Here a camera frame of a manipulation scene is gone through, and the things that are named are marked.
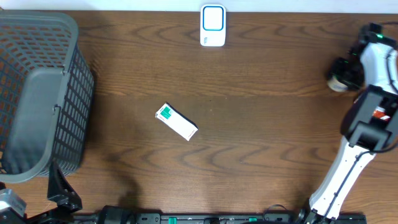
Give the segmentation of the red chocolate bar wrapper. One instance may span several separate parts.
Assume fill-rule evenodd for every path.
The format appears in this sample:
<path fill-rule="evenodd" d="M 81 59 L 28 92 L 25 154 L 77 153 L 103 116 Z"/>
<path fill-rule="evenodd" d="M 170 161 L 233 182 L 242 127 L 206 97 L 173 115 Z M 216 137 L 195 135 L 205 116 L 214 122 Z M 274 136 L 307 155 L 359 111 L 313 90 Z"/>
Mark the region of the red chocolate bar wrapper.
<path fill-rule="evenodd" d="M 373 117 L 383 121 L 389 121 L 391 119 L 391 117 L 386 114 L 386 110 L 379 106 L 374 110 Z"/>

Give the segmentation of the green lid jar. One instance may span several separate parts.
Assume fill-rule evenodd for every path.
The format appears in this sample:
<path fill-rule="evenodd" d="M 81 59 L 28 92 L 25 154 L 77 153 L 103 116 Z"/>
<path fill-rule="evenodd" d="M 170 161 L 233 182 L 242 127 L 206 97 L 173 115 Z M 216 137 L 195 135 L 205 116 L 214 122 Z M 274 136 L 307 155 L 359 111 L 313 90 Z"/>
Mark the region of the green lid jar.
<path fill-rule="evenodd" d="M 335 92 L 346 92 L 348 91 L 348 87 L 341 83 L 335 76 L 332 76 L 328 81 L 327 81 L 328 87 L 335 91 Z"/>

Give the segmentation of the white medicine box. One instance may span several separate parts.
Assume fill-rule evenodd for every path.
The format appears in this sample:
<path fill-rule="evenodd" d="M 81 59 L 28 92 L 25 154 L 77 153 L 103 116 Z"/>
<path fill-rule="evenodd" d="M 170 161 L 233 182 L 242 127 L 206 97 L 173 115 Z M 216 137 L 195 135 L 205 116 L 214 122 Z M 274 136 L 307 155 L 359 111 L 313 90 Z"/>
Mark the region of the white medicine box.
<path fill-rule="evenodd" d="M 198 128 L 191 121 L 175 111 L 168 103 L 161 106 L 155 113 L 155 117 L 187 141 L 198 131 Z"/>

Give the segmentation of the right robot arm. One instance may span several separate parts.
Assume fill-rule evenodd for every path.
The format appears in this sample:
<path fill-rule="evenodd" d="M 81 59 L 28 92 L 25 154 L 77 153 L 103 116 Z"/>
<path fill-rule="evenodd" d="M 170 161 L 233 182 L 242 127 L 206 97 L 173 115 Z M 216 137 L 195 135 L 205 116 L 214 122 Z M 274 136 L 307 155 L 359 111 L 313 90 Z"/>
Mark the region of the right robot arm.
<path fill-rule="evenodd" d="M 336 92 L 357 97 L 340 127 L 340 148 L 319 188 L 308 200 L 300 223 L 355 223 L 340 210 L 363 169 L 378 155 L 397 147 L 397 41 L 383 34 L 383 24 L 360 28 L 347 58 L 337 58 L 327 75 Z"/>

